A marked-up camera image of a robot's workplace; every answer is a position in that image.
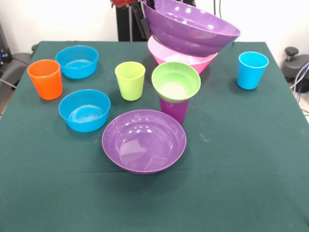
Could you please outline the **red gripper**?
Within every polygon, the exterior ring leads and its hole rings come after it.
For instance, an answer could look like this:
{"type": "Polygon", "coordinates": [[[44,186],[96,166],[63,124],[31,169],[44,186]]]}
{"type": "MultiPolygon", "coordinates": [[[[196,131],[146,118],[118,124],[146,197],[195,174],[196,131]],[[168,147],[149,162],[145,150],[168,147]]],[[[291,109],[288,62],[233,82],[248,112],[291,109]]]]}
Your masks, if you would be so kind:
{"type": "MultiPolygon", "coordinates": [[[[149,39],[151,37],[151,30],[149,28],[148,21],[144,16],[141,6],[138,0],[110,0],[113,6],[116,8],[123,8],[130,5],[131,9],[133,10],[134,16],[136,18],[141,37],[143,39],[149,39]]],[[[147,6],[151,7],[152,9],[155,8],[154,0],[146,0],[147,6]]]]}

